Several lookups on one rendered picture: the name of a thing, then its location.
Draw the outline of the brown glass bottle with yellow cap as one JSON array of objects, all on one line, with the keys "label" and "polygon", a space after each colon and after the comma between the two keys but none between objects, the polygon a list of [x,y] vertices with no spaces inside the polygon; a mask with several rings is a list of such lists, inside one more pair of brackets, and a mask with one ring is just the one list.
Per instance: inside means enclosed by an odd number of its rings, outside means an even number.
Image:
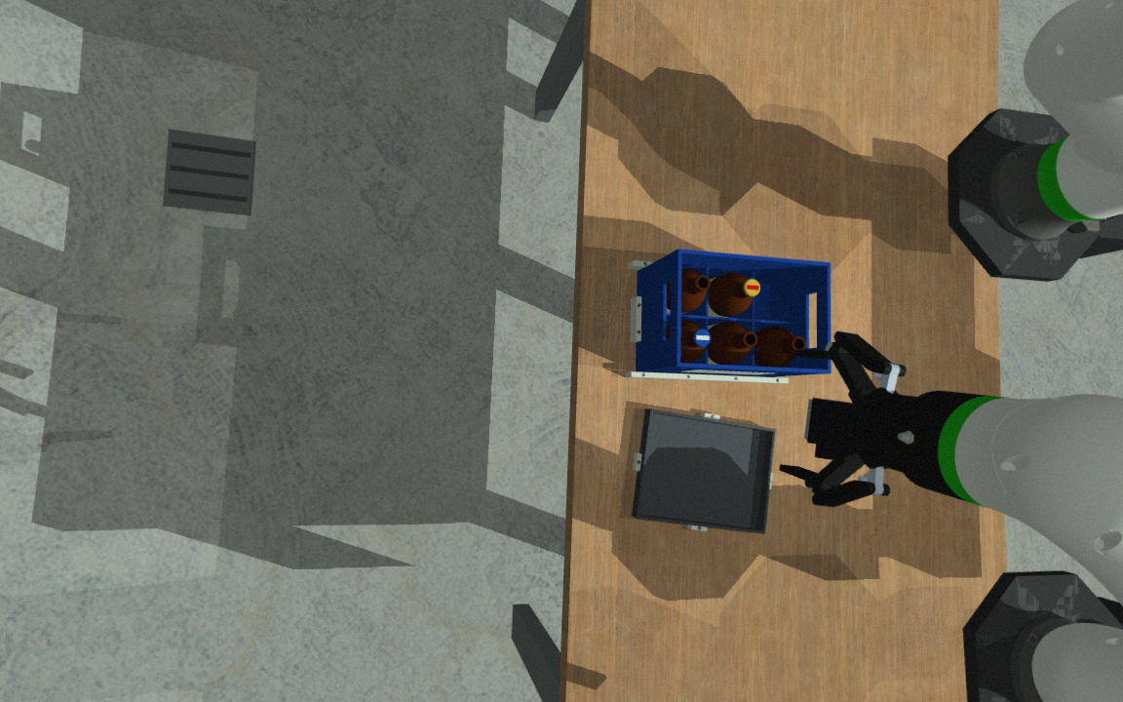
[{"label": "brown glass bottle with yellow cap", "polygon": [[754,297],[760,293],[760,283],[741,274],[723,274],[710,281],[709,317],[743,314],[746,308],[752,306]]}]

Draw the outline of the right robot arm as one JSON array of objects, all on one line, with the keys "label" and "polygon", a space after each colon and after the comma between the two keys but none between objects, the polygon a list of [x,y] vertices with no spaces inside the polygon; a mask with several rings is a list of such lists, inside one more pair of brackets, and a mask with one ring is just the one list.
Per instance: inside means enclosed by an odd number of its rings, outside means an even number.
[{"label": "right robot arm", "polygon": [[[1078,0],[1054,13],[1028,46],[1024,78],[1069,135],[1001,157],[995,216],[1028,241],[1067,227],[1098,233],[1123,215],[1123,0]],[[861,410],[809,399],[815,457],[841,461],[864,443]],[[1123,607],[1122,396],[926,392],[902,410],[893,454],[911,483],[1038,530]]]}]

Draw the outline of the brown glass bottle with blue cap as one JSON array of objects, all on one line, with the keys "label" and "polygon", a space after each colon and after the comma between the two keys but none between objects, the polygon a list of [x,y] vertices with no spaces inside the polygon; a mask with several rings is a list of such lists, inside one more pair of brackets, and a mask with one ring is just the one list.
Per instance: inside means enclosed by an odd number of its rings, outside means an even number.
[{"label": "brown glass bottle with blue cap", "polygon": [[710,341],[712,335],[703,330],[699,323],[681,320],[681,363],[699,361]]}]

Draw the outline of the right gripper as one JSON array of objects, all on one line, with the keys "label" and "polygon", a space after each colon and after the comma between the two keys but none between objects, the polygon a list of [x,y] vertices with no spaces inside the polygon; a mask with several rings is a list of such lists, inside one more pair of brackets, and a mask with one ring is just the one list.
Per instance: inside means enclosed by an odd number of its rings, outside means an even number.
[{"label": "right gripper", "polygon": [[[857,449],[843,448],[842,459],[831,461],[818,475],[807,468],[780,465],[785,474],[805,480],[806,487],[814,492],[814,505],[844,505],[871,494],[891,496],[891,486],[883,483],[883,472],[885,467],[902,472],[893,454],[893,430],[902,410],[916,399],[895,391],[897,377],[909,372],[906,366],[891,363],[858,334],[837,331],[834,339],[828,343],[825,352],[796,350],[796,355],[833,361],[850,391],[848,396],[853,404],[862,404],[861,413],[867,413],[868,418],[864,425],[864,443],[857,443]],[[879,388],[873,385],[862,366],[878,379]],[[864,465],[870,468],[868,474],[859,476],[859,481],[844,483]]]}]

